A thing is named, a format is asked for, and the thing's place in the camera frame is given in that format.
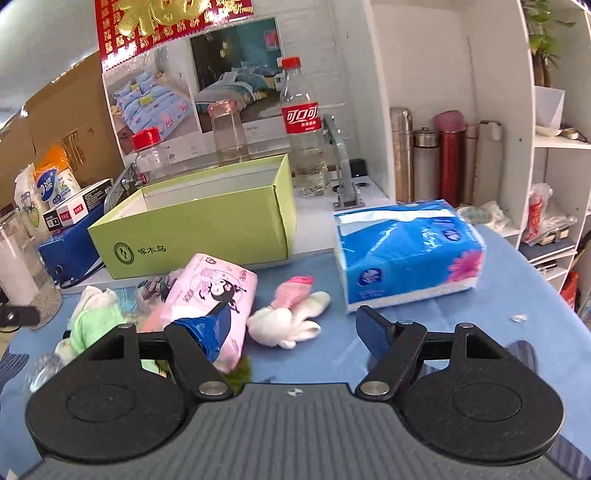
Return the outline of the green fluffy towel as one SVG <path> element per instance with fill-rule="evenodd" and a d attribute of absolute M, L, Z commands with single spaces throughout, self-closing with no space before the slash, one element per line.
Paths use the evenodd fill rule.
<path fill-rule="evenodd" d="M 87 286 L 68 322 L 69 337 L 57 344 L 54 353 L 66 366 L 117 326 L 131 324 L 139 331 L 159 330 L 162 306 L 158 295 L 143 299 L 137 289 L 129 292 Z"/>

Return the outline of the red cap plastic jar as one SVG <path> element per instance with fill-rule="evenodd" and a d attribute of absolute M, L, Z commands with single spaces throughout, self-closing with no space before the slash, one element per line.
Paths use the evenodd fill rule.
<path fill-rule="evenodd" d="M 161 180 L 169 165 L 166 152 L 161 151 L 161 135 L 157 127 L 148 127 L 132 136 L 136 154 L 134 169 L 140 185 Z"/>

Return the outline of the purple fabric pouch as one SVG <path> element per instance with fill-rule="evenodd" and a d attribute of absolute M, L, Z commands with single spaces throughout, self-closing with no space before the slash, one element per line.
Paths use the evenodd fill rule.
<path fill-rule="evenodd" d="M 164 276 L 141 282 L 136 290 L 137 311 L 142 315 L 148 315 L 163 304 L 182 273 L 182 269 L 176 269 Z"/>

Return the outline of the cola plastic bottle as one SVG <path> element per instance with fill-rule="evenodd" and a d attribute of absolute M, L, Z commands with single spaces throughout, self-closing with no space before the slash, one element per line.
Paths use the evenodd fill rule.
<path fill-rule="evenodd" d="M 280 67 L 283 69 L 280 111 L 290 143 L 294 186 L 302 197 L 322 196 L 329 178 L 320 106 L 301 70 L 300 57 L 283 57 Z"/>

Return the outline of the pink tissue pack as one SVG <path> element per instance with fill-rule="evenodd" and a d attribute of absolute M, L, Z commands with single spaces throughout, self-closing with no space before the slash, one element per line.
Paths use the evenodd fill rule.
<path fill-rule="evenodd" d="M 230 309 L 229 332 L 221 354 L 213 365 L 228 374 L 235 370 L 245 341 L 246 319 L 252 312 L 257 276 L 252 271 L 224 260 L 198 253 L 183 268 L 163 303 L 158 332 L 181 318 L 204 316 L 218 303 L 226 302 Z"/>

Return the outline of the large clear jar with granules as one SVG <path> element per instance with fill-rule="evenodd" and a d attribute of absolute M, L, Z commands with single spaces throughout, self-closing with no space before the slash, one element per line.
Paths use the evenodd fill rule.
<path fill-rule="evenodd" d="M 48 324 L 62 304 L 62 296 L 49 276 L 18 211 L 1 218 L 1 290 L 9 306 L 34 307 L 40 319 L 32 330 Z"/>

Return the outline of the white red small carton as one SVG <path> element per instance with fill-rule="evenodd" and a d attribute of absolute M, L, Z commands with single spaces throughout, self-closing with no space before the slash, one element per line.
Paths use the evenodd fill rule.
<path fill-rule="evenodd" d="M 79 223 L 92 211 L 104 205 L 104 200 L 111 188 L 112 180 L 103 179 L 83 188 L 51 208 L 43 214 L 47 229 L 54 232 Z"/>

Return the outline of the blue tissue pack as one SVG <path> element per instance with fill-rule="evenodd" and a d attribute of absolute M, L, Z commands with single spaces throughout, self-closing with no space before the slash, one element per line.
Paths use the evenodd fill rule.
<path fill-rule="evenodd" d="M 485 240 L 444 200 L 342 212 L 334 221 L 335 262 L 349 313 L 477 286 Z"/>

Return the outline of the clear glass jar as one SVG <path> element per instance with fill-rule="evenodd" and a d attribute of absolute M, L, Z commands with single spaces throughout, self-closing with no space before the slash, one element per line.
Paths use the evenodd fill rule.
<path fill-rule="evenodd" d="M 221 100 L 208 106 L 211 128 L 219 166 L 250 160 L 249 144 L 235 100 Z"/>

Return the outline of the white shelf unit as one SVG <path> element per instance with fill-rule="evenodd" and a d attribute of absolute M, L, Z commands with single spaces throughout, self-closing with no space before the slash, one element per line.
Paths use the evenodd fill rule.
<path fill-rule="evenodd" d="M 549 93 L 534 83 L 518 1 L 365 1 L 341 30 L 352 47 L 360 153 L 383 191 L 397 200 L 391 107 L 412 113 L 413 199 L 425 186 L 440 198 L 433 119 L 460 111 L 467 127 L 460 204 L 494 202 L 513 250 L 523 246 L 533 184 L 548 184 L 556 210 L 575 218 L 556 252 L 528 261 L 561 289 L 590 204 L 590 12 L 576 1 L 557 2 L 554 11 L 576 25 L 558 30 L 560 69 Z"/>

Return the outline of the white pink socks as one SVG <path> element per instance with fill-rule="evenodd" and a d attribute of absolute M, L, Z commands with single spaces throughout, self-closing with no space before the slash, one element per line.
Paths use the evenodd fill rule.
<path fill-rule="evenodd" d="M 294 276 L 276 288 L 273 302 L 246 320 L 254 342 L 269 348 L 293 350 L 298 343 L 318 337 L 322 327 L 315 318 L 332 303 L 325 291 L 313 291 L 313 276 Z"/>

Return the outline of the potted green plant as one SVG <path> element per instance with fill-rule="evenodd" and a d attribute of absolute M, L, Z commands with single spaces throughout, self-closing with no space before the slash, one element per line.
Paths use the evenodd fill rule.
<path fill-rule="evenodd" d="M 521 2 L 529 37 L 534 83 L 539 87 L 552 87 L 550 67 L 558 68 L 558 47 L 555 30 L 558 27 L 571 29 L 575 21 L 557 18 L 549 1 L 529 0 Z"/>

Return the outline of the red thermos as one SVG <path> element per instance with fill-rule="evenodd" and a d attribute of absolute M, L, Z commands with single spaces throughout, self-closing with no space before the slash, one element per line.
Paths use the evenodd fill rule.
<path fill-rule="evenodd" d="M 439 195 L 453 207 L 461 202 L 466 161 L 466 122 L 458 110 L 436 115 L 439 135 Z"/>

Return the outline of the silver thermos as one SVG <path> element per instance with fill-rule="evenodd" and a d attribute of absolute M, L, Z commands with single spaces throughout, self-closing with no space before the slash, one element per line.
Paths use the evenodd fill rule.
<path fill-rule="evenodd" d="M 391 107 L 394 183 L 399 203 L 413 201 L 413 119 L 406 107 Z"/>

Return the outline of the wet wipes packs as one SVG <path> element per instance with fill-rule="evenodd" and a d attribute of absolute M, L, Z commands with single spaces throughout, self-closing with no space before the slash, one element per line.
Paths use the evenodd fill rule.
<path fill-rule="evenodd" d="M 50 236 L 43 215 L 80 190 L 66 151 L 58 144 L 49 148 L 38 166 L 29 164 L 17 175 L 14 202 L 34 243 Z"/>

